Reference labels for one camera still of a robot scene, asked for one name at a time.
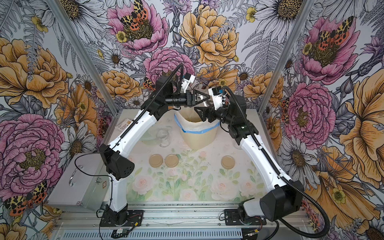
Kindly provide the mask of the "aluminium corner post right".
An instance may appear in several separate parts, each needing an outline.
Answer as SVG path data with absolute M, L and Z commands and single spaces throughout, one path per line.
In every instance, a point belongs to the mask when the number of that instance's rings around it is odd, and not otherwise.
M 302 7 L 298 13 L 296 22 L 294 23 L 293 29 L 291 33 L 287 37 L 286 44 L 284 45 L 283 51 L 279 57 L 279 60 L 277 62 L 277 65 L 273 71 L 273 74 L 271 76 L 271 80 L 269 82 L 268 87 L 266 88 L 266 92 L 262 98 L 262 102 L 260 103 L 260 106 L 258 108 L 259 116 L 261 116 L 269 103 L 269 100 L 272 96 L 273 90 L 278 84 L 279 78 L 281 76 L 281 73 L 283 71 L 283 68 L 285 66 L 286 61 L 289 58 L 289 54 L 293 47 L 297 43 L 297 39 L 302 31 L 302 29 L 305 27 L 305 22 L 307 18 L 310 15 L 310 12 L 312 10 L 313 5 L 315 4 L 315 0 L 307 0 L 303 1 Z

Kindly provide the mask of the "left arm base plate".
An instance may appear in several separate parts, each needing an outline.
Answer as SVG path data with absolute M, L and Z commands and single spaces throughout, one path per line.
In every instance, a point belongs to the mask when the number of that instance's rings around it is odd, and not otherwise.
M 101 227 L 137 227 L 141 226 L 143 210 L 121 210 L 115 212 L 108 209 L 101 218 Z

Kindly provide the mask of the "red white bandage box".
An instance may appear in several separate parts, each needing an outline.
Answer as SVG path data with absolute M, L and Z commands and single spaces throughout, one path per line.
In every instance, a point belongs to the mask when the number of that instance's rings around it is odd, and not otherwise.
M 132 120 L 126 118 L 126 119 L 123 119 L 119 124 L 117 124 L 115 126 L 115 129 L 120 131 L 120 132 L 123 132 L 130 124 L 131 124 Z

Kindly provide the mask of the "beige trash bin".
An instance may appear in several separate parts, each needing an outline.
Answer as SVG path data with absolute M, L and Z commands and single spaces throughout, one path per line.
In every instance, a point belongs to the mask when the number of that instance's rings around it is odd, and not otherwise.
M 203 131 L 186 131 L 181 129 L 181 136 L 187 146 L 192 150 L 200 150 L 210 145 L 216 138 L 218 128 Z

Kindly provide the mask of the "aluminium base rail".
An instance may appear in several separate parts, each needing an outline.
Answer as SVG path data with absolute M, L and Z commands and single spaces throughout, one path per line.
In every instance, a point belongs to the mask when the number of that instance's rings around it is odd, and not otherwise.
M 236 202 L 131 202 L 133 218 L 123 226 L 102 227 L 96 214 L 63 213 L 52 233 L 53 240 L 240 240 L 255 229 L 252 239 L 300 240 L 283 224 L 259 217 L 257 225 L 228 226 L 225 210 L 236 211 Z

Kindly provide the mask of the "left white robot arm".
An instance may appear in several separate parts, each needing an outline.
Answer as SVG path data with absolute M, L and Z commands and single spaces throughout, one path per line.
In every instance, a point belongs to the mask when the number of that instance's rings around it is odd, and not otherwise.
M 184 65 L 179 64 L 169 76 L 158 79 L 156 90 L 125 130 L 108 145 L 100 145 L 97 153 L 106 166 L 105 176 L 111 182 L 110 202 L 100 217 L 100 227 L 124 226 L 129 222 L 123 181 L 134 171 L 135 165 L 128 156 L 144 133 L 170 109 L 192 108 L 210 99 L 201 91 L 188 90 L 194 79 L 191 74 L 184 73 Z

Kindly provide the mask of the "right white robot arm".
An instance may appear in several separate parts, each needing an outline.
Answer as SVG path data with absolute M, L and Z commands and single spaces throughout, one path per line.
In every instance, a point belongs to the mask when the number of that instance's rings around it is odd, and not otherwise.
M 218 120 L 228 126 L 232 139 L 249 156 L 263 177 L 268 190 L 260 200 L 246 200 L 240 203 L 240 215 L 252 218 L 257 215 L 265 217 L 270 222 L 282 223 L 294 233 L 309 239 L 325 237 L 331 222 L 321 205 L 305 193 L 300 181 L 292 178 L 279 166 L 271 153 L 265 147 L 257 128 L 246 116 L 246 104 L 235 95 L 229 87 L 214 87 L 209 89 L 209 97 L 213 104 L 208 107 L 195 107 L 202 121 Z M 324 226 L 316 233 L 306 233 L 289 224 L 284 217 L 297 212 L 303 199 L 307 199 L 320 212 Z

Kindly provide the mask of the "silver metal case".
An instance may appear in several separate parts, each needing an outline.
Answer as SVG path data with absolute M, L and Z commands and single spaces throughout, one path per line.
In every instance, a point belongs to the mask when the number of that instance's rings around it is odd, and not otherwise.
M 104 201 L 110 178 L 100 154 L 75 154 L 48 197 L 64 212 L 94 213 Z

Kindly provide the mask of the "aluminium corner post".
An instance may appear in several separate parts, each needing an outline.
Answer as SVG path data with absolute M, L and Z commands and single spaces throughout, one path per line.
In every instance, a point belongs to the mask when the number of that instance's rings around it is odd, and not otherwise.
M 73 48 L 80 57 L 82 63 L 84 64 L 88 74 L 95 82 L 97 89 L 100 91 L 100 94 L 104 98 L 105 103 L 108 105 L 109 109 L 112 112 L 112 115 L 115 117 L 119 113 L 119 108 L 115 104 L 113 98 L 109 94 L 105 84 L 103 83 L 101 76 L 99 75 L 94 63 L 92 62 L 88 52 L 86 51 L 85 46 L 82 43 L 81 38 L 78 36 L 71 20 L 67 16 L 64 8 L 62 7 L 60 1 L 48 1 L 49 8 L 53 12 L 54 16 L 58 20 L 58 23 L 62 26 L 64 33 L 68 37 L 69 42 L 72 44 Z
M 269 100 L 272 96 L 273 90 L 278 84 L 279 78 L 281 76 L 281 73 L 283 71 L 283 68 L 285 66 L 286 61 L 289 58 L 289 54 L 293 47 L 297 43 L 297 39 L 302 31 L 302 29 L 305 27 L 305 22 L 307 18 L 310 15 L 310 12 L 312 10 L 313 5 L 315 4 L 315 0 L 307 0 L 303 1 L 302 7 L 298 13 L 296 22 L 294 23 L 293 29 L 291 33 L 287 37 L 286 44 L 284 45 L 283 51 L 279 57 L 279 60 L 277 62 L 277 65 L 273 71 L 273 74 L 271 76 L 271 80 L 269 82 L 268 87 L 266 88 L 266 92 L 262 98 L 262 102 L 260 103 L 260 106 L 258 108 L 259 116 L 261 116 L 269 103 Z

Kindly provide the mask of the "aluminium corner post left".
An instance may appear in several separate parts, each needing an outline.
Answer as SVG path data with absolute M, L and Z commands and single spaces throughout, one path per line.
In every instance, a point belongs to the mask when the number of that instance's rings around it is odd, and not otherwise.
M 105 103 L 108 105 L 109 109 L 112 112 L 112 115 L 115 117 L 119 113 L 119 108 L 115 104 L 113 98 L 109 94 L 105 84 L 103 83 L 101 76 L 99 75 L 94 63 L 92 62 L 88 52 L 86 51 L 85 46 L 82 43 L 81 38 L 78 36 L 71 20 L 67 16 L 64 8 L 62 7 L 60 1 L 48 1 L 49 8 L 53 12 L 54 16 L 58 20 L 58 23 L 62 26 L 64 33 L 68 37 L 69 42 L 72 44 L 73 48 L 80 57 L 82 63 L 84 64 L 88 74 L 95 82 L 97 89 L 100 91 L 100 94 L 104 98 Z

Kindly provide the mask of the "glass tea jar beige lid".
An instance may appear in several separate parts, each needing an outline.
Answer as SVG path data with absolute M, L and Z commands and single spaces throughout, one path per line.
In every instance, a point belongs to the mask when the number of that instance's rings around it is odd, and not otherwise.
M 213 104 L 214 104 L 213 101 L 211 99 L 209 99 L 209 100 L 202 102 L 199 106 L 208 108 L 208 107 L 212 106 Z

